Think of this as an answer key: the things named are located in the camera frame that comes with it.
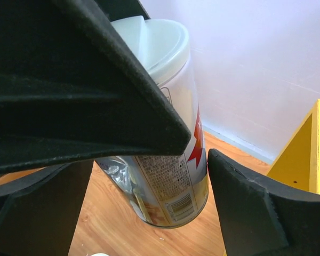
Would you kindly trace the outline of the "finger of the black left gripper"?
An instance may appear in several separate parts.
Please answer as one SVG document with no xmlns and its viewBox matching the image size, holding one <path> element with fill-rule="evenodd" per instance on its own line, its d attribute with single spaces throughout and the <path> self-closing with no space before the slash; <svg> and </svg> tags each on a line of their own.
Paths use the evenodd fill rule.
<svg viewBox="0 0 320 256">
<path fill-rule="evenodd" d="M 180 155 L 191 133 L 113 28 L 139 1 L 0 1 L 0 174 Z"/>
</svg>

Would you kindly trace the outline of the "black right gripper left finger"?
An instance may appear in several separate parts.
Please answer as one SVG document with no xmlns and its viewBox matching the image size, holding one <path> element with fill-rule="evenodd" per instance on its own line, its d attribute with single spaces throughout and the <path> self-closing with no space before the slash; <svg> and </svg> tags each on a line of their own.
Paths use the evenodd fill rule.
<svg viewBox="0 0 320 256">
<path fill-rule="evenodd" d="M 55 165 L 0 185 L 0 255 L 67 255 L 92 168 Z"/>
</svg>

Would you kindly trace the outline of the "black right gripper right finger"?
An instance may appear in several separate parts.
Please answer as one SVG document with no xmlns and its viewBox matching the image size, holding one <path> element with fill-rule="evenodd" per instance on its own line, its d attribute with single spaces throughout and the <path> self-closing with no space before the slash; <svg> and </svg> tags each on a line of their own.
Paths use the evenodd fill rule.
<svg viewBox="0 0 320 256">
<path fill-rule="evenodd" d="M 227 255 L 320 255 L 320 195 L 277 182 L 216 149 L 207 163 Z"/>
</svg>

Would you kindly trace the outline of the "yellow wooden shelf cabinet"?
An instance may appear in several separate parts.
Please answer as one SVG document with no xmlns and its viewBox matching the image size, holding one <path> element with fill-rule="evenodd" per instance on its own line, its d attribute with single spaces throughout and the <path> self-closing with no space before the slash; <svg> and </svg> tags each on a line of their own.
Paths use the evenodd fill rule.
<svg viewBox="0 0 320 256">
<path fill-rule="evenodd" d="M 277 156 L 267 176 L 320 195 L 320 99 Z"/>
</svg>

